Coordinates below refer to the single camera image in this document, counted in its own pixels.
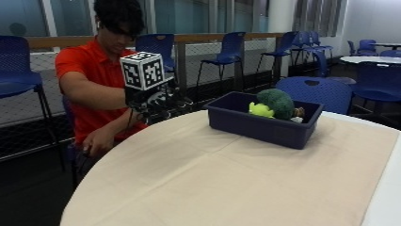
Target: black hair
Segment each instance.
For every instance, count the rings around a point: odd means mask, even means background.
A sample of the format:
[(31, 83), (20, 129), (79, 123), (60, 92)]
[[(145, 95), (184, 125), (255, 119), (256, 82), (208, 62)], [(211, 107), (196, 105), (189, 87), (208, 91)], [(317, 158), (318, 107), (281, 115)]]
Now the black hair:
[[(127, 34), (132, 38), (140, 34), (144, 22), (137, 0), (95, 0), (95, 12), (100, 26), (113, 33)], [(128, 24), (128, 32), (120, 29), (123, 23)]]

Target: window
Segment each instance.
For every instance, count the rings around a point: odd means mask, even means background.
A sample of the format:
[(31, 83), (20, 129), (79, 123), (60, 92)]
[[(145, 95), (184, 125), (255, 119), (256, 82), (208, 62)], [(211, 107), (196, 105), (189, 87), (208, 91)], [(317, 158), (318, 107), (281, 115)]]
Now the window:
[(208, 33), (208, 0), (155, 0), (159, 33)]
[(13, 36), (48, 36), (40, 0), (0, 1), (0, 34)]
[(57, 36), (89, 36), (92, 33), (88, 1), (52, 0)]
[(297, 0), (293, 30), (315, 30), (322, 37), (336, 36), (341, 0)]
[(225, 33), (225, 19), (227, 19), (227, 2), (225, 0), (219, 0), (217, 5), (217, 32)]
[(252, 32), (253, 0), (236, 0), (235, 31)]
[(268, 6), (269, 0), (261, 0), (261, 7), (260, 7), (260, 32), (267, 32), (268, 30)]

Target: man's arm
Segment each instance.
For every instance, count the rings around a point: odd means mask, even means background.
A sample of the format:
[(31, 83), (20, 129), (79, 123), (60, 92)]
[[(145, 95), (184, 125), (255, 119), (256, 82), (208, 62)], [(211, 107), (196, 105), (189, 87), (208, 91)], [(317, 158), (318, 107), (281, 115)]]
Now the man's arm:
[(115, 110), (127, 107), (124, 89), (99, 85), (83, 73), (65, 73), (60, 78), (60, 87), (72, 103), (92, 109)]
[(96, 129), (83, 141), (83, 151), (89, 153), (89, 156), (100, 156), (111, 151), (115, 145), (115, 135), (123, 132), (127, 127), (131, 127), (140, 120), (139, 114), (133, 112), (132, 118), (131, 109), (124, 114), (105, 124), (101, 128)]

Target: wooden railing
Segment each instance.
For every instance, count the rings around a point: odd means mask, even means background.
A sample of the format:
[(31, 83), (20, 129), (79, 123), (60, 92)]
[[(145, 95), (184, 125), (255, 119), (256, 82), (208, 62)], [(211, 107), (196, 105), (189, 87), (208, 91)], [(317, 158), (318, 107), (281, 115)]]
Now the wooden railing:
[[(280, 38), (284, 33), (247, 33), (245, 39)], [(223, 40), (224, 34), (181, 34), (176, 35), (176, 43), (209, 42)], [(64, 37), (31, 37), (27, 38), (32, 49), (45, 49), (53, 47), (69, 47), (87, 43), (93, 36), (64, 36)]]
[[(247, 33), (245, 40), (255, 40), (255, 39), (267, 39), (273, 38), (276, 39), (276, 49), (281, 42), (281, 37), (284, 33)], [(223, 40), (224, 34), (177, 34), (175, 36), (175, 43), (176, 43), (176, 61), (177, 61), (177, 75), (180, 81), (180, 89), (185, 92), (187, 91), (187, 69), (185, 69), (185, 45), (191, 43), (207, 43), (211, 41), (220, 41)], [(93, 36), (73, 36), (73, 37), (35, 37), (27, 38), (29, 42), (31, 49), (49, 49), (53, 47), (64, 48), (69, 46), (77, 46), (85, 44), (89, 40), (93, 39)], [(280, 76), (281, 74), (281, 59), (277, 58), (275, 60), (275, 72)], [(241, 69), (236, 67), (235, 70), (235, 81), (236, 81), (236, 89), (243, 89), (243, 82), (241, 82)]]

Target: ar marker cube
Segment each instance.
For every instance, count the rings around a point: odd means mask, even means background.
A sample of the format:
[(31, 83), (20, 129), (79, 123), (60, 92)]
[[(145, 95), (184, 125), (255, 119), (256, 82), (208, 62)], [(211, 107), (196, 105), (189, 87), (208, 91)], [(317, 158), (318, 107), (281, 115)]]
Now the ar marker cube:
[(173, 77), (167, 78), (160, 54), (139, 52), (120, 58), (125, 87), (147, 90)]

